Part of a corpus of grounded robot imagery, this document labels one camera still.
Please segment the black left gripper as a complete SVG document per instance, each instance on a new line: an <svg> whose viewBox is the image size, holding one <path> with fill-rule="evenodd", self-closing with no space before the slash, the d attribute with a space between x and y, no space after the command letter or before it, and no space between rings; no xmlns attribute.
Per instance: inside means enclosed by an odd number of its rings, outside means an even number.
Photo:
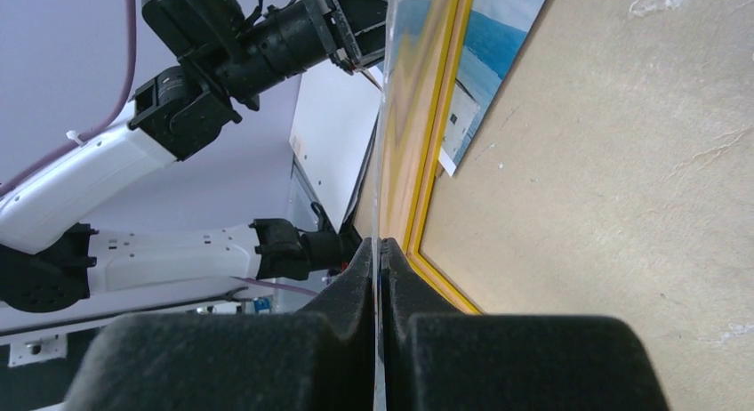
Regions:
<svg viewBox="0 0 754 411"><path fill-rule="evenodd" d="M141 0L141 15L199 84L247 108L268 89L328 60L353 75L385 56L388 0Z"/></svg>

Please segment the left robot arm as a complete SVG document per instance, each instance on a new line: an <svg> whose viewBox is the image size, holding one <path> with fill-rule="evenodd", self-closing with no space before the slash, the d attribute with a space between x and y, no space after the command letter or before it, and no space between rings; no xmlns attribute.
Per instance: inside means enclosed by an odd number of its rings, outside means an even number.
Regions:
<svg viewBox="0 0 754 411"><path fill-rule="evenodd" d="M112 109L128 55L122 0L1 0L1 176L8 179ZM317 226L288 144L312 74L264 94L207 151L136 182L88 215L154 233L286 219Z"/></svg>

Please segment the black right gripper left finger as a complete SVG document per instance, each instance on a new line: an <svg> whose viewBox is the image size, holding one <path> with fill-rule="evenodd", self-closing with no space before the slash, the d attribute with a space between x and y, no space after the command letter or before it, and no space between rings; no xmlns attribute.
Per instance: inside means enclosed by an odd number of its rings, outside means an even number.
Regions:
<svg viewBox="0 0 754 411"><path fill-rule="evenodd" d="M94 339L67 410L369 410L372 243L294 312L134 313Z"/></svg>

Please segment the clear acrylic sheet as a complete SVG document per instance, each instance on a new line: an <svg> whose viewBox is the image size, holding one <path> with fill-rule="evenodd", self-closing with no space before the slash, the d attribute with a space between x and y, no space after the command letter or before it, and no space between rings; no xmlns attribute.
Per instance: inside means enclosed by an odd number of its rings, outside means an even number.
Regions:
<svg viewBox="0 0 754 411"><path fill-rule="evenodd" d="M376 390L388 410L412 409L393 295L411 274L406 243L469 1L388 5L372 237Z"/></svg>

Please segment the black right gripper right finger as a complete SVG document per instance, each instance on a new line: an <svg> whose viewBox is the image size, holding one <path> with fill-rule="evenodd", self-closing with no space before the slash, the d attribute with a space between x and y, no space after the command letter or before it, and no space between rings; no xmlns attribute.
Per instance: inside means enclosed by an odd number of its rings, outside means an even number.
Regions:
<svg viewBox="0 0 754 411"><path fill-rule="evenodd" d="M665 410L634 331L597 315L469 315L380 244L390 410Z"/></svg>

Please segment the yellow wooden picture frame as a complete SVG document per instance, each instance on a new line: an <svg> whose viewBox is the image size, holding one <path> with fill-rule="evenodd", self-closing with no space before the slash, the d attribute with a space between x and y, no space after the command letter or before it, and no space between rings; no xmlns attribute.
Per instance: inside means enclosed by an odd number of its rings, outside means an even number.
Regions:
<svg viewBox="0 0 754 411"><path fill-rule="evenodd" d="M429 286L457 309L478 314L478 306L421 254L472 2L389 0L373 240L394 239Z"/></svg>

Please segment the building and sky photo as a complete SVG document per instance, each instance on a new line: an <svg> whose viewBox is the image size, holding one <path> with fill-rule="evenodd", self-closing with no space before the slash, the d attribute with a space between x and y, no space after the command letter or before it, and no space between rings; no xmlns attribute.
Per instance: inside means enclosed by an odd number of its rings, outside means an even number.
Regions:
<svg viewBox="0 0 754 411"><path fill-rule="evenodd" d="M473 0L439 155L453 175L545 0Z"/></svg>

